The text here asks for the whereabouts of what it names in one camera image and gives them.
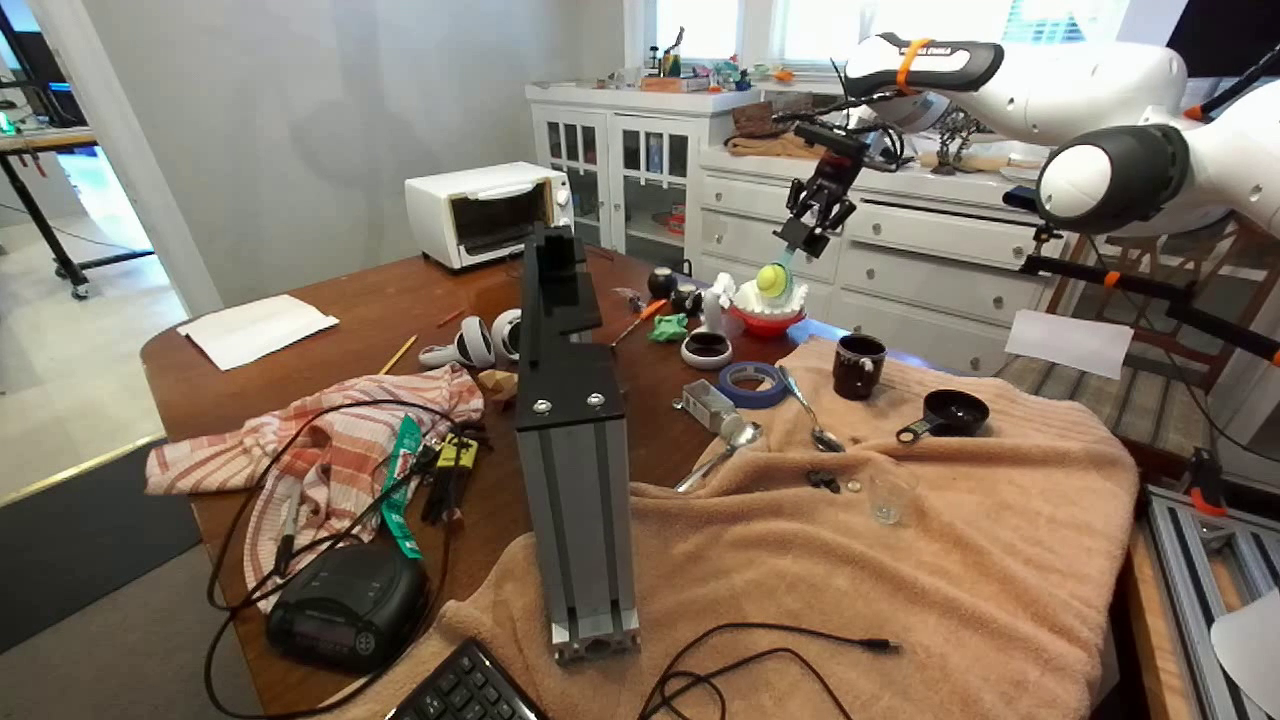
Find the beige cloth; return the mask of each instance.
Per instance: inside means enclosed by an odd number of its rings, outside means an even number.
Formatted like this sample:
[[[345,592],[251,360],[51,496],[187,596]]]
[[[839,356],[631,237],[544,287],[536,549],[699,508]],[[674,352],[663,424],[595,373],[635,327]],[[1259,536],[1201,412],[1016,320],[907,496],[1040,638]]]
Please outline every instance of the beige cloth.
[[[338,714],[383,714],[462,635],[487,642],[554,720],[641,714],[663,662],[727,620],[883,635],[898,654],[731,631],[680,666],[706,673],[783,642],[850,714],[1087,714],[1136,508],[1129,453],[1087,408],[1004,379],[889,363],[876,394],[850,405],[826,393],[833,344],[804,344],[783,363],[822,424],[865,444],[810,453],[807,415],[789,399],[760,412],[765,444],[697,496],[631,485],[641,651],[559,666],[536,543],[519,536],[479,592],[442,603],[433,631]],[[927,386],[986,399],[985,437],[898,448],[892,437],[920,415]],[[810,470],[839,470],[846,486],[807,486]],[[883,486],[907,486],[898,522],[872,510]],[[836,714],[796,661],[756,662],[720,686],[731,714]],[[710,691],[680,706],[714,714]]]

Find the keyboard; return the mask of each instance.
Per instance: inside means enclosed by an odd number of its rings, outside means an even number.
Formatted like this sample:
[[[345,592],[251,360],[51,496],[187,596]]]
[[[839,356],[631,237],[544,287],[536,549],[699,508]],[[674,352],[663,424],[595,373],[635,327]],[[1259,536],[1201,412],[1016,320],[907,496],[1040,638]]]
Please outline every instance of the keyboard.
[[[519,684],[475,642],[462,638],[433,677],[422,677],[390,720],[544,720]]]

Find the microwave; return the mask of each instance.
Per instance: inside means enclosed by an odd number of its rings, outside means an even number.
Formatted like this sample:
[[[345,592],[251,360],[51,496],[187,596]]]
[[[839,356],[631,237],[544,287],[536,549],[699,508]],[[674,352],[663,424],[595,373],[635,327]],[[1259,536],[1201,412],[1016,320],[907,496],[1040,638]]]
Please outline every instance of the microwave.
[[[405,204],[422,254],[450,272],[517,254],[536,232],[570,232],[569,176],[525,158],[411,176]]]

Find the white paper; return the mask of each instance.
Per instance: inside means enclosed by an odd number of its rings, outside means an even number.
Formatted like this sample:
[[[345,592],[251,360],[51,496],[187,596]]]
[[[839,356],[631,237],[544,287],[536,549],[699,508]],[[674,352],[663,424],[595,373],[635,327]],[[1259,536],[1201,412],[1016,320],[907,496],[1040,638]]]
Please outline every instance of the white paper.
[[[1131,344],[1129,322],[1098,322],[1098,320],[1047,314],[1047,312],[1018,309],[1011,314],[1004,352],[1119,379],[1129,344]]]
[[[237,309],[200,314],[177,330],[187,336],[190,344],[200,344],[204,356],[229,373],[229,368],[260,360],[274,349],[286,349],[304,336],[317,336],[331,322],[335,322],[335,314],[322,314],[296,297],[267,297],[267,299],[251,299],[251,303],[237,303]]]

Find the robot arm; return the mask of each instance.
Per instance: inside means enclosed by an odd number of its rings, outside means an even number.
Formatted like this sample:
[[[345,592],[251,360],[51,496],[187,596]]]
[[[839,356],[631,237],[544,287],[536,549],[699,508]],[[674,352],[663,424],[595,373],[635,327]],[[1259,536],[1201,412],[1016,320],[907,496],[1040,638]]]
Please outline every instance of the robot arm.
[[[962,108],[1000,137],[1047,144],[1033,210],[1052,229],[1115,232],[1160,218],[1156,232],[1168,232],[1232,208],[1280,237],[1280,82],[1196,122],[1179,111],[1187,82],[1179,54],[1156,45],[1000,47],[879,34],[859,45],[846,68],[842,102],[865,108],[866,122],[842,130],[800,122],[800,137],[826,156],[807,182],[792,189],[792,218],[778,237],[807,254],[818,254],[826,232],[846,218],[822,208],[839,182],[846,190],[857,181],[859,137],[883,122],[907,127],[927,108],[920,95]]]

